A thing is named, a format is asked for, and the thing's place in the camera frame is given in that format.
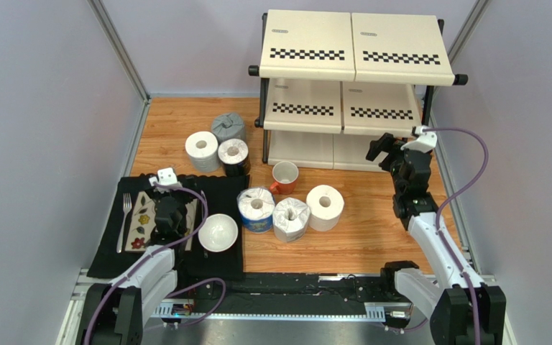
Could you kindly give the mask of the white embossed paper roll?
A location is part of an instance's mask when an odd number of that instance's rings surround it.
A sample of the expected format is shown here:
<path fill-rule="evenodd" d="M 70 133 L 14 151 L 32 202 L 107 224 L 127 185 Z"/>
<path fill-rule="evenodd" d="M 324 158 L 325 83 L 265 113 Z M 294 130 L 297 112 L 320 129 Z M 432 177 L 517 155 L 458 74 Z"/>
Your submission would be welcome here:
<path fill-rule="evenodd" d="M 216 136 L 207 131 L 193 133 L 185 141 L 185 151 L 193 167 L 202 173 L 212 173 L 220 168 L 218 148 Z"/>

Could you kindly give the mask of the plain white paper roll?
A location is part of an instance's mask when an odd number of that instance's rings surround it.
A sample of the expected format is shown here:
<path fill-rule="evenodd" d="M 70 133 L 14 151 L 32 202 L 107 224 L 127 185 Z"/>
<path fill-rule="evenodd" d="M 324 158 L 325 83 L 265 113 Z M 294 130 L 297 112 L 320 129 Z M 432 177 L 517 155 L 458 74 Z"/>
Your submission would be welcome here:
<path fill-rule="evenodd" d="M 306 197 L 310 208 L 308 225 L 316 231 L 332 230 L 341 217 L 344 199 L 340 192 L 330 185 L 314 187 Z"/>

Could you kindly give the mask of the blue-wrapped paper roll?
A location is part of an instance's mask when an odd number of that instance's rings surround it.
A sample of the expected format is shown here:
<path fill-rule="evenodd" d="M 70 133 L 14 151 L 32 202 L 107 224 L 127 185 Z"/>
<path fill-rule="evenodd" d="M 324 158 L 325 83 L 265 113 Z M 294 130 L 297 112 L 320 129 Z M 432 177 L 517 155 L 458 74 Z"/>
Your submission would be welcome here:
<path fill-rule="evenodd" d="M 255 234 L 263 234 L 272 229 L 275 206 L 273 194 L 265 187 L 247 188 L 237 197 L 242 225 Z"/>

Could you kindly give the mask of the white plastic-wrapped paper roll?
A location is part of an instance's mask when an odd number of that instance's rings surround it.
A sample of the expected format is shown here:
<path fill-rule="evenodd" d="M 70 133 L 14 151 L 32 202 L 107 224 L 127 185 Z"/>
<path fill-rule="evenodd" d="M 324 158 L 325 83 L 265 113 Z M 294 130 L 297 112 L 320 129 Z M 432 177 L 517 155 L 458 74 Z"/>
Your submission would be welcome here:
<path fill-rule="evenodd" d="M 272 213 L 273 229 L 278 240 L 295 242 L 305 234 L 311 210 L 308 204 L 297 198 L 281 200 Z"/>

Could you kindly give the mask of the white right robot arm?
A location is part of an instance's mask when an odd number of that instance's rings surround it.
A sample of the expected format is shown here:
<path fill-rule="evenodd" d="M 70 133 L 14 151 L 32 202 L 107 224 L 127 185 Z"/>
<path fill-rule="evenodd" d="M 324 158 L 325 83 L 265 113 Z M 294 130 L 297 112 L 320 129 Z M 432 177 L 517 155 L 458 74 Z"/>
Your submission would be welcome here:
<path fill-rule="evenodd" d="M 385 133 L 371 141 L 366 159 L 386 157 L 380 168 L 391 175 L 395 216 L 422 249 L 435 275 L 427 278 L 412 262 L 388 262 L 397 293 L 425 316 L 435 344 L 502 344 L 507 299 L 488 285 L 458 249 L 444 223 L 443 206 L 428 190 L 436 132 L 421 127 L 405 142 Z"/>

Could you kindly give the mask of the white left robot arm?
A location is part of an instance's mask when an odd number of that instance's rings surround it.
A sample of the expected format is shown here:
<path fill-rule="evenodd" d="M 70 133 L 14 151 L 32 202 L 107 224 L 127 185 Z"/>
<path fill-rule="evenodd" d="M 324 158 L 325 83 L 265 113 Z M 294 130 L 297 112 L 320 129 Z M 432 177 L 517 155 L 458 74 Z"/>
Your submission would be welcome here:
<path fill-rule="evenodd" d="M 155 308 L 177 287 L 175 248 L 194 235 L 153 244 L 119 276 L 86 294 L 77 344 L 140 344 Z"/>

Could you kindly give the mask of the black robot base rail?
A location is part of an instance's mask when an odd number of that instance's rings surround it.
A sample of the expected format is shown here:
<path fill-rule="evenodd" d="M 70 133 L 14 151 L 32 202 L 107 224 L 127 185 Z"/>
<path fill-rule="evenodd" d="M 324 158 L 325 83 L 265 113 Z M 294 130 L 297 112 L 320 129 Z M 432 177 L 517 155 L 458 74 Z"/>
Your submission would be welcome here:
<path fill-rule="evenodd" d="M 167 297 L 155 317 L 174 323 L 202 316 L 261 321 L 377 323 L 401 333 L 418 314 L 381 274 L 246 273 L 242 280 L 187 279 L 188 292 Z"/>

